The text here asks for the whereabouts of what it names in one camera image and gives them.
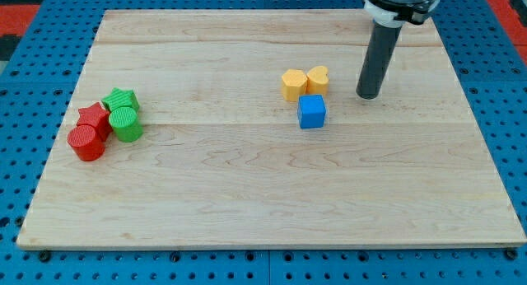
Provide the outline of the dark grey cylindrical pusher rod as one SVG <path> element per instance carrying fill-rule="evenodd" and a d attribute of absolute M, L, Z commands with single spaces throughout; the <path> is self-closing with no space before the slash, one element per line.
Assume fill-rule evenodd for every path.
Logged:
<path fill-rule="evenodd" d="M 363 99 L 372 100 L 380 94 L 401 27 L 390 28 L 374 23 L 364 58 L 356 93 Z"/>

